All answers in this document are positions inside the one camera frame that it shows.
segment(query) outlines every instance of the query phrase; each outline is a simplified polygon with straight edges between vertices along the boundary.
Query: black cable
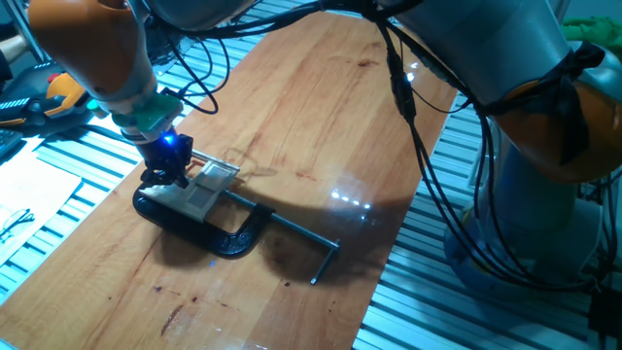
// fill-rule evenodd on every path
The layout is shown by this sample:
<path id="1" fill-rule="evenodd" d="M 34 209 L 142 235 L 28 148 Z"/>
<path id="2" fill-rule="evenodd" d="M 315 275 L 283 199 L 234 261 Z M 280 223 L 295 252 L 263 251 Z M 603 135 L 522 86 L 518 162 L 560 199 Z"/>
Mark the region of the black cable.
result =
<path id="1" fill-rule="evenodd" d="M 205 73 L 204 76 L 199 78 L 199 80 L 205 81 L 207 78 L 209 78 L 212 75 L 212 72 L 214 70 L 214 61 L 212 60 L 212 55 L 210 54 L 210 51 L 207 49 L 205 44 L 203 44 L 202 41 L 198 41 L 198 43 L 201 45 L 201 47 L 203 47 L 203 50 L 205 51 L 205 54 L 207 55 L 207 59 L 210 62 L 210 68 L 208 69 L 207 73 Z M 185 87 L 182 87 L 182 89 L 179 90 L 180 95 L 182 95 L 182 96 L 194 96 L 194 94 L 192 94 L 192 93 L 191 94 L 187 94 L 186 93 L 186 92 L 188 92 L 190 87 L 193 86 L 194 84 L 196 84 L 196 81 L 192 81 L 192 82 L 187 83 Z"/>
<path id="2" fill-rule="evenodd" d="M 593 189 L 588 195 L 585 196 L 585 200 L 592 200 L 594 196 L 598 194 L 599 191 L 603 189 L 603 187 L 607 185 L 613 185 L 615 182 L 622 176 L 622 170 L 619 170 L 610 181 L 605 182 L 604 184 L 598 184 L 595 189 Z"/>
<path id="3" fill-rule="evenodd" d="M 209 88 L 207 88 L 205 86 L 205 84 L 203 84 L 203 82 L 196 76 L 196 74 L 194 73 L 194 71 L 192 70 L 192 68 L 190 68 L 188 66 L 188 64 L 186 63 L 186 61 L 184 60 L 184 58 L 182 57 L 182 55 L 179 53 L 179 51 L 177 50 L 177 48 L 175 46 L 172 45 L 170 38 L 168 37 L 168 34 L 165 35 L 166 40 L 169 42 L 169 44 L 171 44 L 171 47 L 173 49 L 173 54 L 175 54 L 175 57 L 177 57 L 177 59 L 179 60 L 179 62 L 184 66 L 184 68 L 186 68 L 186 71 L 188 71 L 188 73 L 192 76 L 192 78 L 194 79 L 194 81 L 203 89 L 203 91 L 206 93 L 207 97 L 209 97 L 209 99 L 212 101 L 212 104 L 214 105 L 214 110 L 209 111 L 206 110 L 204 108 L 201 108 L 197 105 L 195 105 L 194 103 L 190 102 L 187 98 L 185 98 L 184 96 L 179 95 L 178 93 L 166 88 L 163 93 L 167 93 L 170 94 L 172 96 L 175 96 L 181 100 L 183 100 L 184 102 L 186 102 L 186 104 L 188 104 L 189 106 L 191 106 L 192 108 L 194 108 L 195 110 L 207 114 L 207 115 L 215 115 L 218 113 L 219 111 L 219 107 L 218 107 L 218 102 L 216 101 L 216 98 L 214 98 L 214 95 L 212 94 L 212 92 L 210 91 Z"/>
<path id="4" fill-rule="evenodd" d="M 393 46 L 393 42 L 391 41 L 391 37 L 389 36 L 389 33 L 388 33 L 387 28 L 385 26 L 386 24 L 384 22 L 383 23 L 377 22 L 376 24 L 378 26 L 378 29 L 380 30 L 380 33 L 382 34 L 382 36 L 383 36 L 383 38 L 384 38 L 384 40 L 386 42 L 386 44 L 387 44 L 388 55 L 389 56 L 397 55 L 396 49 Z M 426 186 L 428 187 L 428 191 L 430 192 L 431 198 L 434 201 L 434 204 L 436 205 L 436 208 L 438 209 L 438 211 L 439 211 L 441 217 L 443 218 L 443 220 L 445 220 L 445 223 L 447 223 L 447 226 L 450 228 L 450 230 L 452 231 L 454 236 L 458 239 L 459 243 L 461 243 L 463 248 L 467 251 L 467 253 L 471 257 L 471 259 L 475 263 L 477 263 L 480 268 L 482 268 L 484 271 L 487 271 L 488 273 L 490 273 L 490 274 L 494 275 L 495 277 L 498 277 L 498 278 L 500 278 L 502 280 L 512 279 L 512 277 L 510 275 L 506 274 L 503 270 L 501 270 L 501 272 L 498 273 L 499 269 L 494 270 L 494 269 L 492 269 L 490 267 L 490 266 L 494 266 L 495 264 L 490 260 L 490 258 L 488 258 L 488 256 L 486 254 L 484 254 L 482 252 L 482 250 L 479 248 L 479 246 L 476 244 L 476 242 L 473 240 L 473 238 L 468 234 L 467 230 L 463 226 L 462 221 L 458 219 L 458 216 L 456 215 L 456 212 L 454 211 L 453 207 L 451 206 L 451 203 L 447 199 L 447 196 L 445 195 L 445 192 L 442 190 L 442 188 L 440 186 L 440 183 L 438 182 L 438 179 L 436 178 L 436 174 L 435 174 L 435 172 L 433 170 L 432 163 L 430 162 L 430 159 L 428 157 L 428 153 L 426 151 L 425 145 L 423 144 L 423 141 L 421 140 L 421 137 L 419 136 L 419 133 L 416 130 L 416 127 L 415 127 L 415 124 L 414 124 L 414 116 L 404 116 L 404 118 L 406 119 L 406 122 L 410 126 L 410 131 L 411 131 L 411 134 L 412 134 L 412 137 L 413 137 L 413 142 L 415 143 L 415 150 L 417 152 L 417 161 L 419 162 L 419 167 L 420 167 L 420 170 L 421 170 L 421 173 L 422 173 L 422 177 L 424 179 L 424 182 L 426 183 Z M 447 207 L 447 211 L 451 215 L 451 217 L 453 219 L 453 222 L 447 217 L 447 214 L 445 213 L 445 210 L 443 209 L 442 204 L 440 203 L 440 200 L 436 197 L 436 193 L 435 193 L 434 189 L 432 188 L 432 185 L 430 184 L 430 180 L 428 179 L 428 175 L 426 173 L 426 166 L 428 167 L 428 170 L 430 171 L 430 175 L 432 176 L 432 182 L 436 186 L 436 190 L 438 191 L 438 194 L 440 195 L 443 204 Z M 474 257 L 472 255 L 470 249 L 464 243 L 464 241 L 462 240 L 461 236 L 456 232 L 456 230 L 453 227 L 452 223 L 455 223 L 458 226 L 458 228 L 460 229 L 461 233 L 464 235 L 466 240 L 468 240 L 468 243 L 476 251 L 476 253 L 482 258 L 482 260 L 484 260 L 488 264 L 488 266 L 485 265 L 477 257 Z"/>
<path id="5" fill-rule="evenodd" d="M 482 177 L 484 176 L 484 163 L 486 162 L 486 148 L 487 143 L 482 139 L 482 150 L 479 155 L 479 164 L 477 165 L 477 175 L 475 175 L 475 191 L 473 192 L 473 214 L 475 219 L 479 220 L 479 191 L 482 183 Z"/>
<path id="6" fill-rule="evenodd" d="M 440 112 L 440 113 L 444 113 L 444 114 L 454 114 L 454 113 L 458 113 L 462 110 L 464 110 L 464 108 L 468 107 L 469 104 L 471 104 L 470 100 L 467 100 L 462 106 L 460 106 L 458 109 L 453 110 L 453 111 L 443 111 L 440 108 L 432 105 L 430 103 L 430 101 L 428 101 L 427 99 L 425 99 L 421 94 L 419 94 L 419 92 L 417 92 L 417 90 L 415 88 L 412 89 L 412 91 L 417 95 L 417 97 L 419 97 L 420 100 L 422 100 L 425 104 L 427 104 L 430 108 L 434 109 L 436 112 Z"/>
<path id="7" fill-rule="evenodd" d="M 223 80 L 223 82 L 218 87 L 214 88 L 211 91 L 212 93 L 216 93 L 216 92 L 222 90 L 225 87 L 226 83 L 228 83 L 229 76 L 231 75 L 231 59 L 229 58 L 229 53 L 228 53 L 228 50 L 226 49 L 225 42 L 223 41 L 223 39 L 218 39 L 218 41 L 221 44 L 221 48 L 223 50 L 223 55 L 225 56 L 226 73 L 225 73 L 225 79 Z M 205 95 L 205 93 L 202 93 L 202 92 L 195 92 L 195 93 L 187 94 L 187 96 L 204 96 L 204 95 Z"/>
<path id="8" fill-rule="evenodd" d="M 219 39 L 218 41 L 219 41 L 219 43 L 221 43 L 221 48 L 223 49 L 223 54 L 225 55 L 226 74 L 225 74 L 225 79 L 223 80 L 221 85 L 219 87 L 214 88 L 214 90 L 212 90 L 212 93 L 216 93 L 216 92 L 222 90 L 225 87 L 226 83 L 228 83 L 229 75 L 231 74 L 231 60 L 229 59 L 229 53 L 226 50 L 225 42 L 223 41 L 223 39 Z"/>

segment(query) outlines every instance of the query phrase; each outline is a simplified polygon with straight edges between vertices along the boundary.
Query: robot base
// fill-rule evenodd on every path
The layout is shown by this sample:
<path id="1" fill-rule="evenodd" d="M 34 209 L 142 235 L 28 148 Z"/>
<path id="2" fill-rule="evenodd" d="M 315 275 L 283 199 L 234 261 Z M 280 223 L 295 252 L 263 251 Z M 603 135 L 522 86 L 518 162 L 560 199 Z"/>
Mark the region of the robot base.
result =
<path id="1" fill-rule="evenodd" d="M 530 255 L 528 260 L 520 259 L 519 256 L 519 260 L 523 266 L 543 280 L 559 285 L 568 284 L 579 275 L 596 249 L 602 233 L 601 215 L 599 205 L 577 200 L 566 229 L 557 232 L 538 232 L 530 235 L 529 238 L 525 237 L 524 239 L 533 240 L 530 245 L 537 247 L 536 253 Z M 472 210 L 464 217 L 463 224 L 466 231 L 480 250 L 488 254 L 489 259 L 494 262 L 494 258 L 486 249 L 480 225 L 474 218 Z M 507 301 L 541 297 L 536 290 L 503 282 L 481 268 L 472 260 L 449 229 L 445 232 L 444 250 L 447 263 L 458 278 L 476 292 Z M 500 250 L 496 250 L 495 253 L 497 257 L 503 259 L 506 265 L 514 266 Z"/>

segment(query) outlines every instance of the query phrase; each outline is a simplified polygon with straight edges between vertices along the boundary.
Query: robotic arm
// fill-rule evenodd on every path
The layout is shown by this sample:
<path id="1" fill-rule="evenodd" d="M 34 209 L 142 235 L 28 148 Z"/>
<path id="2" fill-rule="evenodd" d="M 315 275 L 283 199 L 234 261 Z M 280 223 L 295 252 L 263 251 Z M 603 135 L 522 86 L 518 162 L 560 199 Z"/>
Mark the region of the robotic arm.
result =
<path id="1" fill-rule="evenodd" d="M 180 100 L 156 92 L 142 23 L 151 12 L 180 30 L 205 30 L 251 3 L 31 0 L 29 16 L 43 49 L 136 144 L 148 168 L 143 180 L 184 188 L 192 139 L 171 126 Z M 549 180 L 577 184 L 622 164 L 622 64 L 611 52 L 567 42 L 546 1 L 425 0 L 396 17 Z"/>

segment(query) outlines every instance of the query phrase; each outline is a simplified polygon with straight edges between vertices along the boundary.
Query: wood grain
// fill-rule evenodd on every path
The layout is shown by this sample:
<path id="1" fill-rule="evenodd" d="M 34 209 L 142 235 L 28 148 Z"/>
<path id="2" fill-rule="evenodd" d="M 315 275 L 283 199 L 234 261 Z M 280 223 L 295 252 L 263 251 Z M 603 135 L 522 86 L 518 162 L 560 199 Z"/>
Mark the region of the wood grain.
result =
<path id="1" fill-rule="evenodd" d="M 178 128 L 241 166 L 239 193 L 341 238 L 318 286 L 326 250 L 282 227 L 235 261 L 162 233 L 132 208 L 139 166 L 0 308 L 0 337 L 22 350 L 350 348 L 421 176 L 385 56 L 371 23 L 305 18 L 233 70 L 217 116 Z M 414 84 L 441 108 L 455 95 L 421 65 Z M 418 105 L 431 150 L 445 117 Z"/>

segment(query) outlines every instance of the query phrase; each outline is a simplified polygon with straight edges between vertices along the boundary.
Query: end effector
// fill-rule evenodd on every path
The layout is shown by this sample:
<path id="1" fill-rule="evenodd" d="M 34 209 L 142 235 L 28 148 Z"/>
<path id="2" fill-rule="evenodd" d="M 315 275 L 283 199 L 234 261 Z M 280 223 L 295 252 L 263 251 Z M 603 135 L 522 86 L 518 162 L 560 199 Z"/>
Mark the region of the end effector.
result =
<path id="1" fill-rule="evenodd" d="M 175 184 L 183 189 L 188 186 L 186 166 L 192 157 L 191 137 L 178 135 L 171 127 L 154 141 L 137 143 L 136 148 L 147 166 L 141 181 L 148 185 Z"/>

